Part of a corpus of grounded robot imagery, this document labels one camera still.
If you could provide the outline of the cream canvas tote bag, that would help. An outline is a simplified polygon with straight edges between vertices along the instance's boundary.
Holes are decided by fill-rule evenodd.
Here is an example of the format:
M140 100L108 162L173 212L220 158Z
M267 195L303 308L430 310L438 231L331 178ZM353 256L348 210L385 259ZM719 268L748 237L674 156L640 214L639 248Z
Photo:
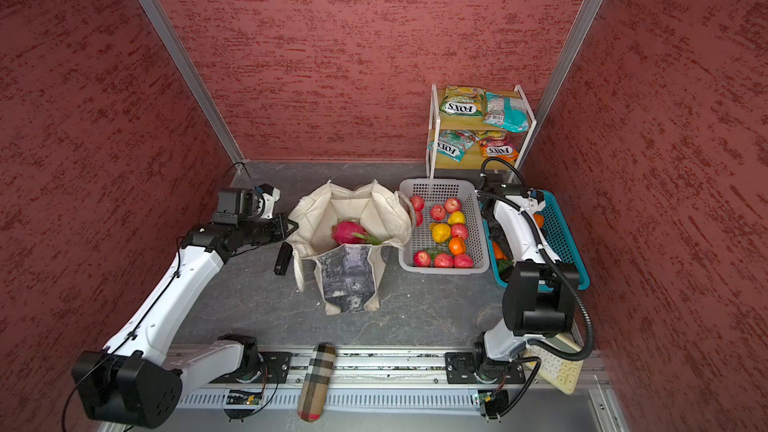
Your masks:
M312 275L325 313L377 311L378 289L386 267L386 249L401 251L416 225L415 210L400 192L372 181L350 190L328 182L302 197L289 214L299 228L287 242L293 247L299 291ZM355 221L381 239L381 245L339 245L331 229Z

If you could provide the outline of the orange tangerine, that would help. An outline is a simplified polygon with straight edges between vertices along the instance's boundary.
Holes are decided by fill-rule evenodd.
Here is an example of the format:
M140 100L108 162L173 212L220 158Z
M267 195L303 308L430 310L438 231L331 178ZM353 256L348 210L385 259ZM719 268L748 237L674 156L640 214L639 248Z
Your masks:
M452 237L448 243L448 249L453 256L459 256L467 252L465 240L461 237Z

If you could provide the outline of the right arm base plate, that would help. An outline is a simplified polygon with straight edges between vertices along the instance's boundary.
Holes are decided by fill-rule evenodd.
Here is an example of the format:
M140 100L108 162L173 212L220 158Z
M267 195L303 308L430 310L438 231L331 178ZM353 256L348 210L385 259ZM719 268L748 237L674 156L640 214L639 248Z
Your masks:
M522 385L525 374L521 365L494 361L470 352L447 352L444 355L449 384Z

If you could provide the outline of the pink dragon fruit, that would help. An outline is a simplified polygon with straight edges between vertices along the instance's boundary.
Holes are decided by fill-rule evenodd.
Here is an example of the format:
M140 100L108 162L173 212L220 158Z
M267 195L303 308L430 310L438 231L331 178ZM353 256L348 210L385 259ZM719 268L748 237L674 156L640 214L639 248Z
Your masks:
M381 245L383 241L355 221L342 221L331 229L331 238L339 245Z

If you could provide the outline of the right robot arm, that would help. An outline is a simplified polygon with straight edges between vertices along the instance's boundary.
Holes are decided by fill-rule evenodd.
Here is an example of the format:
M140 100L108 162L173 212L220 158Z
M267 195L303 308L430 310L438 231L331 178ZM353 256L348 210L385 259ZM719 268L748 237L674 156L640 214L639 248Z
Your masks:
M473 346L474 374L484 382L496 380L531 347L562 360L584 360L594 347L594 326L578 295L578 268L560 259L534 218L546 206L543 194L483 177L477 196L492 239L511 264L499 271L506 281L502 317ZM570 331L577 312L586 328L582 348L571 352L548 343Z

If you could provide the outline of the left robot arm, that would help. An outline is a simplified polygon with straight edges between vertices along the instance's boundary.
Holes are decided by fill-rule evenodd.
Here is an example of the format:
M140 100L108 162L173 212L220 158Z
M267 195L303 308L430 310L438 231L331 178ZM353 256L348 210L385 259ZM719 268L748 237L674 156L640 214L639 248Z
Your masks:
M227 261L285 241L299 228L284 214L237 225L211 222L180 241L166 274L131 319L99 351L72 366L72 395L94 421L155 429L181 399L222 377L265 385L269 370L253 337L225 334L181 359L168 352L203 290Z

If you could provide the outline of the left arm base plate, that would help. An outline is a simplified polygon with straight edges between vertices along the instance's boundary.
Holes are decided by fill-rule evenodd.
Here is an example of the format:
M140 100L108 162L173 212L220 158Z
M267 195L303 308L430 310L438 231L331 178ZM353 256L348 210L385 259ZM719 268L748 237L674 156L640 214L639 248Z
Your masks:
M235 384L242 386L258 384L285 384L290 371L293 354L288 351L267 351L260 353L260 362L248 372L233 372L213 381L214 384Z

